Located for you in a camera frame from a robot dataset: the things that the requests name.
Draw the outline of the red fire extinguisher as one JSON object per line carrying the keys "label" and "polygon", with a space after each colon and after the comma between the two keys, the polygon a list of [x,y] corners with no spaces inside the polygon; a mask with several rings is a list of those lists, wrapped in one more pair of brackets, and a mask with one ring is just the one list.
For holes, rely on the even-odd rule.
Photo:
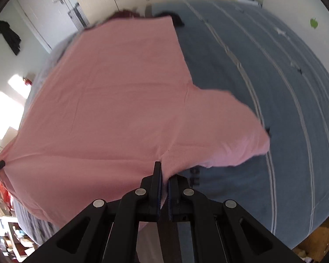
{"label": "red fire extinguisher", "polygon": [[30,86],[32,86],[32,81],[31,81],[29,78],[27,78],[27,77],[23,77],[22,79],[23,79],[25,85],[30,85]]}

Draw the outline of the white room door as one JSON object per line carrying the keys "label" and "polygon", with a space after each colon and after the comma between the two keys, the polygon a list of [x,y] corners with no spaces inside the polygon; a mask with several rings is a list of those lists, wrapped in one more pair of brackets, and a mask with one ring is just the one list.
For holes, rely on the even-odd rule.
{"label": "white room door", "polygon": [[15,7],[46,51],[78,32],[68,12],[77,0],[14,0]]}

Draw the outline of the white headboard with green apples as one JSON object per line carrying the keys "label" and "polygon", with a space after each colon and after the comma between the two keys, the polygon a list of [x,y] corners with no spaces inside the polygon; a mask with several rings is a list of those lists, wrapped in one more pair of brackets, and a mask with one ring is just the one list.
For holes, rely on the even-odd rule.
{"label": "white headboard with green apples", "polygon": [[263,0],[319,56],[329,55],[329,11],[321,0]]}

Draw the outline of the grey upright suitcase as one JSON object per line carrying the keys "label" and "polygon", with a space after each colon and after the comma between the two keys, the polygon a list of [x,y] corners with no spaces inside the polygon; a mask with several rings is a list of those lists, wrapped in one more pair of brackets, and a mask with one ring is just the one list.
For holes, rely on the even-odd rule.
{"label": "grey upright suitcase", "polygon": [[89,21],[78,2],[68,12],[68,15],[78,30],[82,30],[89,26]]}

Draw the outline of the striped star bed sheet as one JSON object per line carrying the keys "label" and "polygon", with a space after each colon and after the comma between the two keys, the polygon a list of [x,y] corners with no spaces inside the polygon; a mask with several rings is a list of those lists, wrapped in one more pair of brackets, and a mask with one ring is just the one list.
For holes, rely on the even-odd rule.
{"label": "striped star bed sheet", "polygon": [[[328,72],[265,10],[185,1],[153,8],[162,11],[185,23],[175,31],[194,85],[230,92],[270,139],[266,154],[238,166],[194,166],[180,174],[210,199],[234,199],[295,247],[329,216]],[[62,56],[82,33],[60,45]],[[50,61],[47,78],[62,56]]]}

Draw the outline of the pink t-shirt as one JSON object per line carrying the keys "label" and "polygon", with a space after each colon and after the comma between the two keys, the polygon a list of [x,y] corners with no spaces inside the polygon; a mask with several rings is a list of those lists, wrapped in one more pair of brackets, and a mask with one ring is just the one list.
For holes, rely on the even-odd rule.
{"label": "pink t-shirt", "polygon": [[95,199],[194,166],[238,166],[269,151],[255,113],[194,85],[170,17],[85,30],[0,153],[0,180],[30,213],[62,227]]}

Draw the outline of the red plastic bag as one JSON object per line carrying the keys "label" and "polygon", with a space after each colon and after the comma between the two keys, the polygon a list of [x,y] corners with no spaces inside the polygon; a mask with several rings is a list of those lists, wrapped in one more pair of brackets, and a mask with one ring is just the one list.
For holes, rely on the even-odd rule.
{"label": "red plastic bag", "polygon": [[12,209],[11,195],[1,181],[0,181],[0,196],[3,202],[5,203],[5,205],[8,207],[8,209],[11,210]]}

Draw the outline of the black garment with white print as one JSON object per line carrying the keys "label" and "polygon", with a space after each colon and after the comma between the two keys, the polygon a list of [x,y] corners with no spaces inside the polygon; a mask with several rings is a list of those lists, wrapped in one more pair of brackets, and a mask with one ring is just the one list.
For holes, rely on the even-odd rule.
{"label": "black garment with white print", "polygon": [[153,15],[154,18],[170,17],[174,27],[184,27],[185,23],[182,21],[180,16],[171,11],[162,11],[158,14]]}

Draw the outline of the dark jacket hanging on wall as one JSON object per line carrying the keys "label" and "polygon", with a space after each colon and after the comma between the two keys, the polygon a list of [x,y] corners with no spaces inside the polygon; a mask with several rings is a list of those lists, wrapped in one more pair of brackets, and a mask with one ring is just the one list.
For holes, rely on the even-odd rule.
{"label": "dark jacket hanging on wall", "polygon": [[8,22],[0,20],[0,34],[4,37],[8,46],[17,56],[21,51],[21,38],[11,29]]}

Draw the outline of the maroon garment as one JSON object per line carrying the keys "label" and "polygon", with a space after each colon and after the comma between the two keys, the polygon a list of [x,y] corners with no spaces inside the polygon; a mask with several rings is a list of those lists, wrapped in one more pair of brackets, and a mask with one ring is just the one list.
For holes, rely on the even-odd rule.
{"label": "maroon garment", "polygon": [[140,13],[136,12],[136,11],[132,11],[132,10],[127,10],[124,9],[122,11],[115,11],[112,15],[108,16],[107,18],[104,18],[102,20],[98,20],[93,24],[90,24],[89,26],[87,26],[85,28],[85,30],[89,30],[92,29],[94,27],[100,26],[110,20],[114,20],[114,19],[130,19],[130,18],[144,18],[144,16],[142,16]]}

